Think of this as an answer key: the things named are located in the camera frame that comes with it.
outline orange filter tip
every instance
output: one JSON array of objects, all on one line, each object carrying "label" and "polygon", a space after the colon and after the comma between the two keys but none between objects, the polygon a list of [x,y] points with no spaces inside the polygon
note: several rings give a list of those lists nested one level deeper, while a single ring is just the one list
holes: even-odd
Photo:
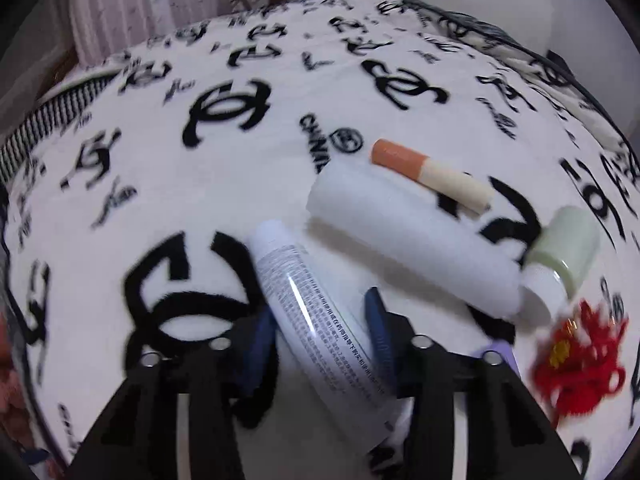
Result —
[{"label": "orange filter tip", "polygon": [[379,166],[418,180],[424,161],[429,157],[386,139],[378,139],[371,150],[371,161]]}]

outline small bottle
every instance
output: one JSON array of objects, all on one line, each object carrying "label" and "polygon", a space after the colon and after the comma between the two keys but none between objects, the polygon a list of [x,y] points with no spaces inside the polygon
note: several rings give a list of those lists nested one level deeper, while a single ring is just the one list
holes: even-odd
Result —
[{"label": "small bottle", "polygon": [[522,270],[524,317],[548,324],[582,285],[600,246],[600,225],[574,206],[556,211]]}]

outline red tassel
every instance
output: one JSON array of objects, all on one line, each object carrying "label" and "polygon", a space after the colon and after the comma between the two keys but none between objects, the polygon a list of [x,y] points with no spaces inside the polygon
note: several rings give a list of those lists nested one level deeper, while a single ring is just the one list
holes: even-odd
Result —
[{"label": "red tassel", "polygon": [[[552,423],[570,415],[591,413],[606,396],[618,393],[625,383],[626,373],[618,366],[620,342],[625,335],[628,319],[618,329],[600,323],[600,310],[594,312],[589,304],[580,302],[580,325],[590,343],[578,340],[578,325],[566,320],[557,329],[550,347],[533,370],[533,381],[543,399],[552,407]],[[612,378],[616,386],[610,388]],[[553,396],[558,394],[555,405]]]}]

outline white roll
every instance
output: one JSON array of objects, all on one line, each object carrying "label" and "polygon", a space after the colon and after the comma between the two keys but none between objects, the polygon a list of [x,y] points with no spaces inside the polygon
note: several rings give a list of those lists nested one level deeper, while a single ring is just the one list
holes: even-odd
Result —
[{"label": "white roll", "polygon": [[520,268],[497,247],[372,168],[332,161],[306,209],[493,317],[520,309]]}]

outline white fleece blanket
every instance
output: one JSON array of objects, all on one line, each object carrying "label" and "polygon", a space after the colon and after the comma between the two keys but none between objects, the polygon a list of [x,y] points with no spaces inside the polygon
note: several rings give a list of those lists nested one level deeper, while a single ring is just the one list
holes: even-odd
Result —
[{"label": "white fleece blanket", "polygon": [[[307,0],[199,23],[130,49],[124,72],[82,117],[36,147],[11,190],[4,238],[10,290],[31,329],[31,400],[68,462],[124,378],[134,323],[123,280],[180,232],[190,278],[169,281],[159,264],[141,290],[149,308],[179,290],[245,301],[234,272],[209,249],[213,236],[246,241],[261,221],[280,218],[338,306],[360,322],[364,292],[375,285],[389,309],[450,351],[472,354],[491,342],[461,302],[310,224],[305,203],[317,171],[333,158],[365,161],[385,137],[494,186],[490,211],[479,219],[459,212],[458,221],[478,233],[492,226],[492,241],[515,260],[560,206],[597,216],[602,248],[576,300],[606,301],[605,283],[612,309],[620,314],[623,305],[629,315],[626,384],[558,432],[568,449],[588,444],[588,479],[609,473],[640,424],[632,416],[640,194],[629,154],[557,75],[478,35],[460,38],[476,48],[447,38],[452,27],[437,18],[401,0]],[[196,340],[226,325],[192,316],[162,329]],[[514,354],[529,386],[549,331],[517,333]],[[281,341],[278,350],[272,409],[257,430],[238,429],[247,478],[369,478]],[[461,431],[456,442],[461,479]]]}]

